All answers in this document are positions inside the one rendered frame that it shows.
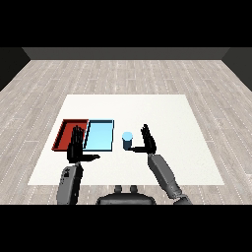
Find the small blue can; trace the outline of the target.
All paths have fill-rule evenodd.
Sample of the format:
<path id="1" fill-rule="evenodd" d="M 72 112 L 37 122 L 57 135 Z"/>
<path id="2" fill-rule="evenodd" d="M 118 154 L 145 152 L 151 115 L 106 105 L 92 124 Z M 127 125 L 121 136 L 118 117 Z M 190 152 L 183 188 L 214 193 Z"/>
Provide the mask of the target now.
<path id="1" fill-rule="evenodd" d="M 123 149 L 128 151 L 132 146 L 133 135 L 131 132 L 124 132 L 122 134 Z"/>

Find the light blue shallow open box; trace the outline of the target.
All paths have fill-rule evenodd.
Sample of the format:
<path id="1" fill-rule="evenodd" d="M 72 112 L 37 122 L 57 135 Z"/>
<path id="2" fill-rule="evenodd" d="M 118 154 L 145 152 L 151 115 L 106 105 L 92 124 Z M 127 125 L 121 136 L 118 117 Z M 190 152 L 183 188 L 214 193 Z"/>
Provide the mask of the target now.
<path id="1" fill-rule="evenodd" d="M 111 152 L 114 121 L 112 119 L 91 119 L 83 142 L 84 152 Z"/>

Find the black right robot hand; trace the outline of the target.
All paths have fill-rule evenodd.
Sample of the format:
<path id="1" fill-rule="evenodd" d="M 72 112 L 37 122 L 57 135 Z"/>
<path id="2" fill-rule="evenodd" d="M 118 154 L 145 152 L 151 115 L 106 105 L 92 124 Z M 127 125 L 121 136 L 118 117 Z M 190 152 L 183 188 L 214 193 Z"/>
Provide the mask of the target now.
<path id="1" fill-rule="evenodd" d="M 154 155 L 157 151 L 157 145 L 147 124 L 143 126 L 141 133 L 145 145 L 143 147 L 129 148 L 129 151 L 132 151 L 134 153 L 146 153 L 148 155 Z"/>

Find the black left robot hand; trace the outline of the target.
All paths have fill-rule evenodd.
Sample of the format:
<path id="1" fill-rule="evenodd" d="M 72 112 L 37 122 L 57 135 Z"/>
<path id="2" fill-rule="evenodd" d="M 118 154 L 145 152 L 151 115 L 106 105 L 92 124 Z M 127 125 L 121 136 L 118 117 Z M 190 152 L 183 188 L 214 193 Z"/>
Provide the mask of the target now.
<path id="1" fill-rule="evenodd" d="M 93 161 L 99 158 L 99 155 L 84 155 L 83 154 L 83 140 L 84 130 L 76 125 L 73 128 L 71 135 L 71 142 L 67 148 L 67 160 L 70 163 L 77 163 L 80 161 Z"/>

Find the red shallow open box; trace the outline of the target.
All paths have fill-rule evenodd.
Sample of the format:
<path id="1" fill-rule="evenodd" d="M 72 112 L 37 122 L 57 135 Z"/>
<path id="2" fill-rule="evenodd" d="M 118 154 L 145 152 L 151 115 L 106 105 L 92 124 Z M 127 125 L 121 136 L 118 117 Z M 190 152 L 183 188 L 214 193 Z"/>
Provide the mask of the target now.
<path id="1" fill-rule="evenodd" d="M 64 119 L 55 138 L 52 151 L 66 152 L 71 142 L 73 128 L 78 126 L 86 131 L 88 122 L 88 119 Z"/>

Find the dark grey robot body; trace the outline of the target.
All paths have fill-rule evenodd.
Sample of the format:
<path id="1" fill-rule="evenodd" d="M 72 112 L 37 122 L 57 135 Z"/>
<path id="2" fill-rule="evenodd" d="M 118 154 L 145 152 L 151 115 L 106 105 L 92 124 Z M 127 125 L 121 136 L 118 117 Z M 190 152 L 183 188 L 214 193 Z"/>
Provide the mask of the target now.
<path id="1" fill-rule="evenodd" d="M 153 197 L 140 194 L 136 185 L 130 186 L 129 193 L 122 192 L 122 186 L 116 185 L 114 192 L 102 197 L 96 201 L 97 205 L 155 205 Z"/>

